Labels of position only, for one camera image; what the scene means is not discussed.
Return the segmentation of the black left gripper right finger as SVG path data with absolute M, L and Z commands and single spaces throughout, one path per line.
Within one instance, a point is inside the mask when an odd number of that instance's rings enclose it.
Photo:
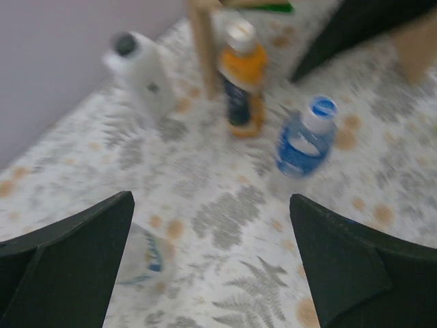
M 321 327 L 435 327 L 436 250 L 290 198 L 290 219 Z

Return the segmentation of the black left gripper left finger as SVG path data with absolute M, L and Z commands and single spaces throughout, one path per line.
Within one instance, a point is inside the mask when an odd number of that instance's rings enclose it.
M 135 208 L 119 192 L 1 243 L 2 327 L 102 327 Z

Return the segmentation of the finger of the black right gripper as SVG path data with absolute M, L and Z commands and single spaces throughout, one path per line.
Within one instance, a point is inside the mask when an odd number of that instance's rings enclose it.
M 342 1 L 299 59 L 290 81 L 299 82 L 335 55 L 423 18 L 435 9 L 433 0 Z

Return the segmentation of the clear water bottle white-blue label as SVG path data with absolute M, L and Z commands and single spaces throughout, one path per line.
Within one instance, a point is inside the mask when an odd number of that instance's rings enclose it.
M 153 285 L 168 282 L 174 271 L 173 245 L 133 223 L 115 282 L 125 286 Z

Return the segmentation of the blue bottle cap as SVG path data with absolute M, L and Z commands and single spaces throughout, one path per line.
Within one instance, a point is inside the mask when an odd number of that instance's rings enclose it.
M 302 124 L 310 131 L 322 133 L 333 125 L 338 108 L 335 102 L 327 96 L 313 97 L 303 111 Z

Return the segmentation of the orange juice bottle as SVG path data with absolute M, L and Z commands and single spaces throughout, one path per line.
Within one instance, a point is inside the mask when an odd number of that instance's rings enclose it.
M 254 26 L 244 18 L 230 21 L 217 66 L 227 99 L 227 122 L 235 137 L 252 138 L 262 131 L 267 65 L 268 54 Z

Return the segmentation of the blue label water bottle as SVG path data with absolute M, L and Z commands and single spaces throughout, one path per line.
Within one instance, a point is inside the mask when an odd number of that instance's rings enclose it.
M 283 125 L 276 152 L 277 169 L 285 176 L 310 176 L 325 162 L 337 127 L 334 117 L 310 118 L 295 113 Z

